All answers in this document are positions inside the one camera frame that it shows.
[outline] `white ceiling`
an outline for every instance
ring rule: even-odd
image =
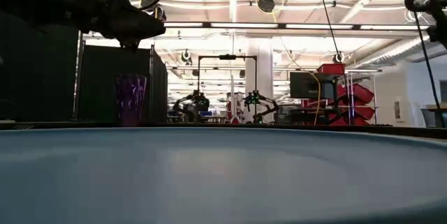
[[[139,0],[131,0],[138,5]],[[161,6],[165,10],[167,22],[267,22],[273,23],[272,15],[261,13],[256,4],[250,6],[250,1],[256,0],[162,0]],[[328,14],[332,24],[414,24],[414,18],[403,6],[403,0],[325,0],[326,3],[337,2],[337,7],[328,5]],[[327,24],[322,0],[275,0],[275,17],[280,23],[321,23]],[[422,24],[432,24],[429,15],[420,17]],[[236,33],[234,49],[236,54],[244,54],[247,48],[247,38],[262,36],[272,37],[273,49],[282,53],[277,66],[293,66],[293,62],[285,54],[285,48],[280,36],[288,50],[293,51],[296,61],[301,66],[319,66],[332,61],[331,54],[335,52],[334,43],[327,31],[277,31],[277,30],[234,30]],[[198,55],[231,53],[233,40],[230,36],[233,31],[225,29],[168,29],[165,35],[145,40],[140,47],[150,47],[155,43],[157,52],[168,66],[184,66],[180,60],[181,52],[188,49],[192,53],[193,66],[196,65]],[[336,31],[336,42],[339,50],[345,55],[360,60],[381,48],[401,39],[415,38],[416,33],[396,31]],[[87,39],[87,44],[118,46],[115,40],[100,38]],[[243,61],[205,61],[208,66],[244,66]],[[182,79],[170,73],[171,98],[183,96],[191,92],[190,70],[178,70]],[[203,74],[206,80],[229,80],[230,72],[211,70]],[[276,80],[283,80],[284,73],[275,73]],[[229,86],[214,86],[210,81],[206,88],[211,94],[224,98]],[[285,94],[286,83],[275,87],[275,94]]]

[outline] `pillar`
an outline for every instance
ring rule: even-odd
[[[270,38],[249,38],[247,45],[247,56],[258,57],[258,81],[257,86],[259,93],[273,99],[273,49],[272,39]],[[245,61],[245,95],[255,89],[255,61],[246,59]],[[264,112],[265,107],[258,105],[258,113]],[[253,121],[254,106],[250,107],[250,112],[245,109],[245,121]],[[273,114],[264,117],[266,122],[274,121]]]

